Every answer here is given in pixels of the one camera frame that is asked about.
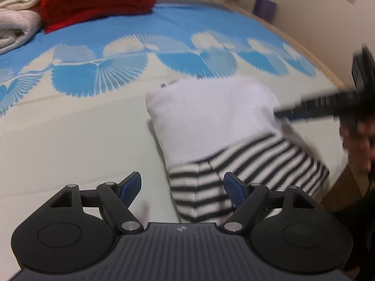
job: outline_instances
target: bed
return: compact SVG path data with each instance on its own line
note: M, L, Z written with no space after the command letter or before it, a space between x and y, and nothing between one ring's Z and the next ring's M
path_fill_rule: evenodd
M190 76L250 75L282 104L337 89L309 59L225 5L186 0L40 32L0 56L0 280L18 271L16 226L67 184L94 189L138 171L132 212L144 224L179 221L145 107L148 89ZM346 165L337 121L294 128L330 169L332 186Z

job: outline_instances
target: round pad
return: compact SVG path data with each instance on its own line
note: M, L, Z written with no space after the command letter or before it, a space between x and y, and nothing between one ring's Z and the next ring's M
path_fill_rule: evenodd
M54 223L43 227L38 233L38 239L48 247L61 248L74 244L81 235L81 229L74 224Z
M34 215L13 233L12 249L19 263L45 274L67 274L87 268L106 255L114 236L101 219L54 208Z
M352 238L324 210L299 209L259 222L250 234L250 243L273 266L294 273L318 274L344 266Z

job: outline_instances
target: logo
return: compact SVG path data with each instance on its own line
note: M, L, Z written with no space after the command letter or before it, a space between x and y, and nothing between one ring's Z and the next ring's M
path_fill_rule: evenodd
M179 226L177 227L177 230L180 232L184 232L187 228L185 226Z

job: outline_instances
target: blue patterned bedsheet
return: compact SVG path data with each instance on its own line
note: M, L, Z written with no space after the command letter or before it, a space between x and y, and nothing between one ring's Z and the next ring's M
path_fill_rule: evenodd
M288 76L290 68L312 78L317 71L255 20L203 6L158 5L150 15L104 18L48 35L41 31L1 55L0 117L27 100L48 71L55 92L98 96L140 77L150 54L176 74L199 78L236 74L238 58L275 77Z

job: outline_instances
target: purple object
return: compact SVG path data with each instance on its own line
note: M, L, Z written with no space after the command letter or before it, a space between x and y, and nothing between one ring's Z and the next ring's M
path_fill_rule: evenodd
M268 23L272 23L275 18L277 7L277 4L270 0L256 0L253 14Z

